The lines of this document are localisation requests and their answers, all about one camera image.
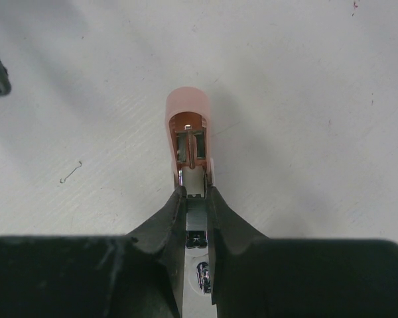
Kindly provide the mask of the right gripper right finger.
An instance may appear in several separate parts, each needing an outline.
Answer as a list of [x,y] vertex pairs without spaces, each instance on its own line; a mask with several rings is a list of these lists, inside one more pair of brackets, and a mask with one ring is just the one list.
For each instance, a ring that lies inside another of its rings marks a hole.
[[398,317],[398,244],[269,238],[210,187],[212,303],[219,317]]

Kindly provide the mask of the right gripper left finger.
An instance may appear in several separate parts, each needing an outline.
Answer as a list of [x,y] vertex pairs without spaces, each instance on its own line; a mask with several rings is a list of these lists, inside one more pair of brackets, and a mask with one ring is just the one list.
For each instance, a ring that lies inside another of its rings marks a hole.
[[0,317],[181,317],[186,191],[126,235],[0,237]]

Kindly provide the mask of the pink white mini stapler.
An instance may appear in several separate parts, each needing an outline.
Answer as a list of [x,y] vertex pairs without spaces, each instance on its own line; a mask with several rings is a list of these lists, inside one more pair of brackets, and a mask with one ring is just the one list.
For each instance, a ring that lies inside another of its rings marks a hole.
[[[165,128],[174,184],[186,198],[206,199],[214,181],[210,100],[195,87],[176,88],[166,99]],[[208,232],[185,231],[184,317],[215,317],[211,303]]]

